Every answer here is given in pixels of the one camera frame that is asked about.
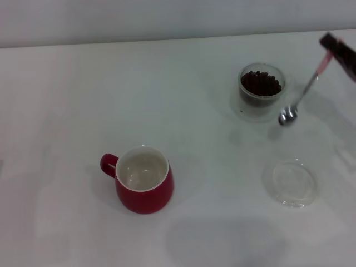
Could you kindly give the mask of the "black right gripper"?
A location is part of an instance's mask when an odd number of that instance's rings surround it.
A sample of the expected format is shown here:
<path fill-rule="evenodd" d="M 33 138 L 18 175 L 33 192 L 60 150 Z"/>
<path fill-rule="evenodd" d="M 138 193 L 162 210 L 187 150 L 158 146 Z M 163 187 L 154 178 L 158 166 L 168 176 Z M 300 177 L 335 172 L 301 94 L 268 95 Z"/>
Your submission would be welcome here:
<path fill-rule="evenodd" d="M 355 82 L 355 51 L 344 44 L 343 40 L 327 32 L 320 40 L 322 47 L 332 53 L 347 75 Z"/>

